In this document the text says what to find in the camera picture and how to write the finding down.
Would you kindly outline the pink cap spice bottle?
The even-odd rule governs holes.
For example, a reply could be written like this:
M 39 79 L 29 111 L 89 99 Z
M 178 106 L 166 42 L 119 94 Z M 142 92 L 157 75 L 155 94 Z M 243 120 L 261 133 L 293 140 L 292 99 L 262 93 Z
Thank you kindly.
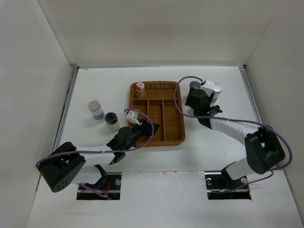
M 143 82 L 136 83 L 136 98 L 138 99 L 145 98 L 145 85 Z

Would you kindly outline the silver cap blue label bottle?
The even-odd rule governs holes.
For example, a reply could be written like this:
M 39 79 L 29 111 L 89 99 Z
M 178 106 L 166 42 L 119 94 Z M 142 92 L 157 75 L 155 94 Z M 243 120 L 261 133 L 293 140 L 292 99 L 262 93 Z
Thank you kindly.
M 99 123 L 105 122 L 105 114 L 97 100 L 93 100 L 88 104 L 88 109 L 92 113 L 93 118 Z

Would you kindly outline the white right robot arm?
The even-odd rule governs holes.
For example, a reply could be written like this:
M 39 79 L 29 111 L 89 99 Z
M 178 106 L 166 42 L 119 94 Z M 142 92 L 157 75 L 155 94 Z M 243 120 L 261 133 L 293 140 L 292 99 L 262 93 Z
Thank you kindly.
M 224 187 L 231 188 L 238 179 L 253 173 L 264 174 L 285 159 L 275 133 L 264 126 L 224 120 L 222 110 L 218 105 L 211 105 L 211 98 L 204 90 L 190 89 L 185 105 L 193 109 L 193 115 L 201 125 L 222 132 L 245 147 L 245 158 L 221 170 L 220 182 Z

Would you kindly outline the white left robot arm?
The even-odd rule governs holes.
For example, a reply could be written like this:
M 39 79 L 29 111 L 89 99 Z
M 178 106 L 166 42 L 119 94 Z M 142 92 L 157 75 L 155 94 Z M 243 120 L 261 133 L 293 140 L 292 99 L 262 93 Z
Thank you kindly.
M 126 157 L 127 152 L 136 151 L 150 144 L 160 125 L 151 124 L 144 119 L 132 127 L 122 127 L 106 147 L 94 151 L 78 150 L 71 142 L 65 142 L 49 156 L 36 163 L 40 172 L 53 193 L 65 189 L 73 182 L 80 170 L 85 166 L 94 166 L 100 173 L 90 178 L 89 188 L 102 189 L 106 185 L 106 172 L 102 163 L 114 165 Z

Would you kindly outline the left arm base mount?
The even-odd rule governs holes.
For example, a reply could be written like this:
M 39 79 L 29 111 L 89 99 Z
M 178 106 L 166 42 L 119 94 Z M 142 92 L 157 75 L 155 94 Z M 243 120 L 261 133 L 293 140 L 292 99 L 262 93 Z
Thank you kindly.
M 100 178 L 93 184 L 81 183 L 77 190 L 77 200 L 120 200 L 122 173 L 106 172 L 97 164 Z

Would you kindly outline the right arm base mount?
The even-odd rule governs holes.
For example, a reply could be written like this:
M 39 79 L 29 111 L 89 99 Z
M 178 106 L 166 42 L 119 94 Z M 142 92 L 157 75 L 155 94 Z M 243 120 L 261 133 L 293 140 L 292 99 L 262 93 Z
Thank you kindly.
M 247 176 L 237 180 L 227 180 L 221 172 L 206 172 L 205 183 L 209 200 L 251 200 Z

